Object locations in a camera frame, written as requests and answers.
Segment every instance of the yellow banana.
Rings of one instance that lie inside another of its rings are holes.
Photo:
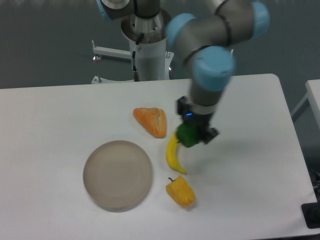
[[[177,158],[177,146],[178,146],[179,140],[177,138],[176,133],[173,134],[171,137],[168,146],[166,147],[166,162],[172,168],[173,170],[181,173],[181,174],[187,174],[187,171],[181,167],[179,164],[178,158]]]

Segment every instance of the white stand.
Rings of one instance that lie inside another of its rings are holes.
[[[107,47],[101,47],[101,46],[95,46],[94,41],[92,40],[92,51],[95,54],[93,61],[97,62],[100,61],[103,56],[105,57],[113,57],[113,58],[119,58],[119,59],[128,59],[131,60],[131,52],[125,51],[125,50],[119,50],[119,49],[113,49],[113,48],[107,48]],[[171,61],[174,57],[174,53],[170,51],[165,52],[165,62],[164,62],[164,79],[169,80],[169,71]],[[108,80],[104,78],[100,78],[99,76],[95,76],[92,79],[92,84],[105,84],[105,83],[113,83],[113,82],[120,82],[120,81],[114,81],[114,80]],[[127,80],[127,81],[121,81],[121,82],[133,82],[133,80]]]

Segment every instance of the round plate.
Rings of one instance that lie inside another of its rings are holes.
[[[147,195],[153,177],[147,153],[130,141],[111,141],[89,156],[83,183],[93,200],[112,212],[137,206]]]

